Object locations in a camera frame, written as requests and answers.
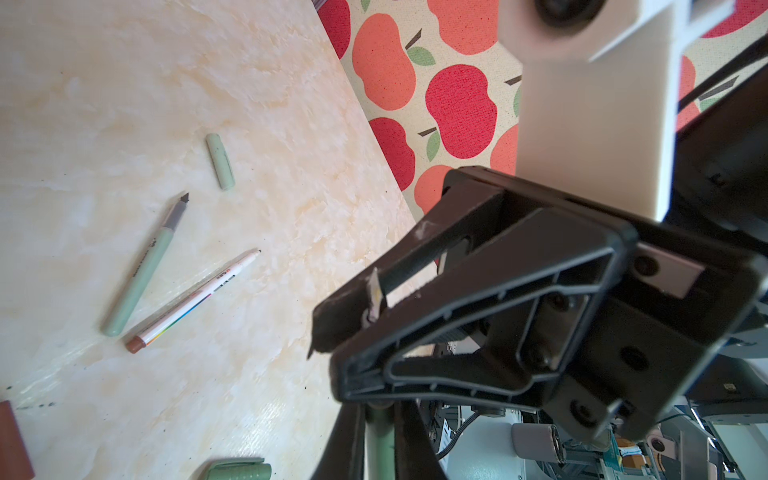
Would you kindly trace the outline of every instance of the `brown marker cap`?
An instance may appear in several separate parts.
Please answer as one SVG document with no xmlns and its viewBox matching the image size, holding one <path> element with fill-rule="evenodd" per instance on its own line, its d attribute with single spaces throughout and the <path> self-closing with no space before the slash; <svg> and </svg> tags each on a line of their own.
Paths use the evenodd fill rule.
<svg viewBox="0 0 768 480">
<path fill-rule="evenodd" d="M 144 343 L 144 341 L 137 336 L 135 336 L 134 338 L 131 339 L 130 342 L 125 344 L 125 348 L 127 348 L 128 352 L 131 352 L 131 353 L 136 353 L 139 350 L 143 349 L 145 346 L 147 346 L 147 344 Z"/>
<path fill-rule="evenodd" d="M 22 433 L 13 417 L 11 403 L 0 402 L 0 478 L 31 480 L 35 477 L 32 463 L 24 448 Z"/>
</svg>

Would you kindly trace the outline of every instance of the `green marker cap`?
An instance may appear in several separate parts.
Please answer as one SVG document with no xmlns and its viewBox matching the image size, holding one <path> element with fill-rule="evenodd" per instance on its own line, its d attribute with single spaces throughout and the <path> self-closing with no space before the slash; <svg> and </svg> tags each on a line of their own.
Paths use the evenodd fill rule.
<svg viewBox="0 0 768 480">
<path fill-rule="evenodd" d="M 224 144 L 221 143 L 219 134 L 208 134 L 205 137 L 205 143 L 208 144 L 210 158 L 214 161 L 216 176 L 219 177 L 219 187 L 221 190 L 229 190 L 235 186 L 235 176 L 232 174 L 232 166 L 227 151 L 224 150 Z"/>
<path fill-rule="evenodd" d="M 272 465 L 263 458 L 220 460 L 208 468 L 203 480 L 270 480 Z"/>
</svg>

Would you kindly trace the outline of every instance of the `cream marble countertop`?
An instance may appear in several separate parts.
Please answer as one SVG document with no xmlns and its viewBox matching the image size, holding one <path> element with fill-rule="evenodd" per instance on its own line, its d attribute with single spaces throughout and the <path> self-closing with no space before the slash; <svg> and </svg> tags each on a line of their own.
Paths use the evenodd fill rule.
<svg viewBox="0 0 768 480">
<path fill-rule="evenodd" d="M 309 478 L 338 405 L 311 310 L 413 219 L 309 0 L 0 6 L 0 400 L 37 478 Z M 237 185 L 219 189 L 221 135 Z M 190 203 L 125 330 L 250 248 L 153 345 L 99 333 Z"/>
</svg>

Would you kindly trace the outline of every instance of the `apple print fabric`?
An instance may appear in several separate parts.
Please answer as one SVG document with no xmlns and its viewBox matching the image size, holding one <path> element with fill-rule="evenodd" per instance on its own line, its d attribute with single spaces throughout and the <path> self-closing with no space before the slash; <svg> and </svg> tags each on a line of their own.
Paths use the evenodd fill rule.
<svg viewBox="0 0 768 480">
<path fill-rule="evenodd" d="M 681 98 L 768 31 L 766 10 L 768 0 L 737 0 L 686 50 Z M 525 76 L 497 42 L 498 0 L 327 0 L 318 15 L 416 219 L 438 202 L 452 168 L 515 173 Z M 701 95 L 677 127 L 765 63 Z"/>
</svg>

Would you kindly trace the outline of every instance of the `screw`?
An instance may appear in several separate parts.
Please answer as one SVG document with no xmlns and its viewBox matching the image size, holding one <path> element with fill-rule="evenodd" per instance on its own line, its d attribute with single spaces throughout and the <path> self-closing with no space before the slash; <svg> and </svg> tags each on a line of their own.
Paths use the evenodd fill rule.
<svg viewBox="0 0 768 480">
<path fill-rule="evenodd" d="M 642 276 L 653 276 L 659 273 L 659 262 L 647 255 L 640 255 L 634 259 L 634 271 Z"/>
<path fill-rule="evenodd" d="M 536 369 L 545 369 L 552 362 L 552 355 L 542 345 L 529 346 L 525 350 L 525 357 L 528 364 Z"/>
<path fill-rule="evenodd" d="M 598 15 L 605 0 L 535 0 L 541 20 L 552 27 L 570 27 Z"/>
<path fill-rule="evenodd" d="M 659 439 L 653 439 L 650 441 L 650 446 L 654 447 L 657 452 L 663 452 L 667 447 Z"/>
<path fill-rule="evenodd" d="M 552 305 L 552 308 L 558 312 L 567 312 L 573 308 L 574 305 L 574 300 L 572 298 L 558 292 L 547 295 L 547 301 Z"/>
<path fill-rule="evenodd" d="M 635 372 L 645 372 L 650 366 L 648 357 L 635 346 L 625 346 L 619 350 L 619 356 Z"/>
<path fill-rule="evenodd" d="M 571 402 L 571 415 L 574 416 L 577 422 L 588 429 L 591 429 L 598 424 L 592 416 L 592 411 L 578 400 Z"/>
</svg>

